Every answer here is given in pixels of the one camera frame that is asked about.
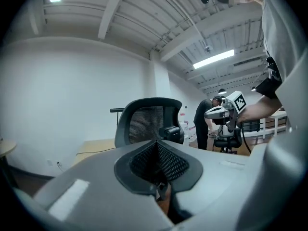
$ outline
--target black mesh chair back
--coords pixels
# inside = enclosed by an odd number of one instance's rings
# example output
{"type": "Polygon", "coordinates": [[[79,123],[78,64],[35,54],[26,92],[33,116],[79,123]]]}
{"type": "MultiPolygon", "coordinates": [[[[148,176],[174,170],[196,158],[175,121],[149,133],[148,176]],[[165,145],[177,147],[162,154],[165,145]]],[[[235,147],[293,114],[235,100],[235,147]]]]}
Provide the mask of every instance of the black mesh chair back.
{"type": "Polygon", "coordinates": [[[176,134],[172,141],[183,144],[184,132],[178,121],[181,107],[180,101],[169,98],[145,98],[131,102],[120,117],[115,146],[166,139],[164,134],[176,134]]]}

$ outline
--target air vent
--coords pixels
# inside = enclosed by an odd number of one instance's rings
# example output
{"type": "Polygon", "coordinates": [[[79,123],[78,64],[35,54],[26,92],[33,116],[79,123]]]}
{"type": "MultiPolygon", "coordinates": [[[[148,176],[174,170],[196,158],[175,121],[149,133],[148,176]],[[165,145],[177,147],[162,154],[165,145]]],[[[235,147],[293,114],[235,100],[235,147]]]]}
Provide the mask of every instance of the air vent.
{"type": "Polygon", "coordinates": [[[260,59],[261,59],[261,57],[252,58],[252,59],[249,59],[249,60],[246,60],[246,61],[236,63],[236,64],[234,64],[234,66],[236,67],[238,65],[246,64],[246,63],[257,61],[257,60],[260,60],[260,59]]]}

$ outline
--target cable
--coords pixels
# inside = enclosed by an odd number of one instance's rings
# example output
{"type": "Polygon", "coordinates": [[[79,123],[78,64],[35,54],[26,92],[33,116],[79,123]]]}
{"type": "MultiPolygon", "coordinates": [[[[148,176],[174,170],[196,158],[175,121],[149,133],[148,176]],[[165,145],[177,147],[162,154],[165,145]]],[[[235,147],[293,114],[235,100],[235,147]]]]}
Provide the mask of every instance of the cable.
{"type": "Polygon", "coordinates": [[[78,154],[84,154],[84,153],[98,153],[98,152],[105,152],[105,151],[109,151],[109,150],[112,150],[112,149],[115,149],[115,148],[110,148],[110,149],[107,149],[107,150],[102,150],[102,151],[97,151],[97,152],[78,152],[76,155],[78,155],[78,154]]]}
{"type": "Polygon", "coordinates": [[[247,142],[246,142],[246,139],[245,139],[244,128],[243,128],[243,123],[242,123],[242,122],[241,122],[241,130],[242,130],[242,135],[243,135],[244,143],[245,143],[245,145],[246,145],[248,151],[251,153],[251,150],[250,150],[250,148],[249,148],[249,146],[248,146],[248,144],[247,144],[247,142]]]}
{"type": "Polygon", "coordinates": [[[201,46],[203,47],[203,48],[205,48],[206,47],[206,45],[205,45],[205,39],[204,39],[204,37],[203,37],[203,35],[202,35],[202,33],[199,31],[199,29],[198,29],[198,27],[197,27],[197,25],[196,25],[196,23],[193,21],[193,19],[190,17],[190,15],[187,13],[187,11],[182,7],[182,5],[177,1],[177,0],[171,0],[184,14],[185,14],[185,16],[188,18],[188,20],[191,22],[191,24],[193,25],[193,27],[196,29],[196,31],[198,32],[198,34],[199,34],[199,36],[200,36],[200,38],[202,39],[202,41],[200,42],[201,43],[201,46]]]}
{"type": "Polygon", "coordinates": [[[63,173],[63,170],[60,168],[59,162],[57,162],[58,168],[61,170],[61,172],[63,173]]]}
{"type": "Polygon", "coordinates": [[[265,68],[263,69],[262,73],[258,75],[258,77],[252,82],[252,85],[260,78],[261,75],[264,74],[265,69],[267,69],[268,66],[266,65],[265,68]]]}

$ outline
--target desk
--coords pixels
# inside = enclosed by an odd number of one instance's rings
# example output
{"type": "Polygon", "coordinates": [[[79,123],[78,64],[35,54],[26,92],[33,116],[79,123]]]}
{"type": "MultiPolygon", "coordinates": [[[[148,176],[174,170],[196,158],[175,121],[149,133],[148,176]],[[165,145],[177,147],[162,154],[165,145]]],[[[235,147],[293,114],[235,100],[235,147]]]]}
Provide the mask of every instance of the desk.
{"type": "Polygon", "coordinates": [[[6,160],[6,155],[12,152],[16,148],[16,143],[13,141],[0,141],[0,166],[2,167],[4,174],[7,177],[8,182],[17,187],[15,178],[10,172],[8,161],[6,160]]]}
{"type": "Polygon", "coordinates": [[[85,141],[77,153],[73,166],[94,154],[102,153],[115,148],[115,139],[85,141]]]}
{"type": "Polygon", "coordinates": [[[4,157],[10,153],[16,147],[16,143],[13,141],[0,141],[0,157],[4,157]]]}
{"type": "Polygon", "coordinates": [[[285,111],[276,111],[274,114],[272,114],[271,116],[269,116],[270,118],[275,119],[275,132],[274,132],[274,136],[277,136],[277,130],[278,130],[278,119],[282,118],[282,117],[286,117],[287,113],[285,111]]]}

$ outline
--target black shirt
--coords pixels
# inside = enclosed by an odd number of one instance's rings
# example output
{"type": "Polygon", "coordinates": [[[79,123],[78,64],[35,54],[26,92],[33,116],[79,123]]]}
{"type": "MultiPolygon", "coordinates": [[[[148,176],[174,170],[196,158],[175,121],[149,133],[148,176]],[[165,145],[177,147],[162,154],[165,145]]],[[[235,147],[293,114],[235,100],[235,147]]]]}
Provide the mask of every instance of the black shirt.
{"type": "Polygon", "coordinates": [[[196,115],[194,116],[194,120],[193,120],[194,124],[202,124],[202,125],[207,126],[204,120],[204,113],[211,108],[213,108],[212,102],[206,99],[203,100],[197,108],[196,115]]]}

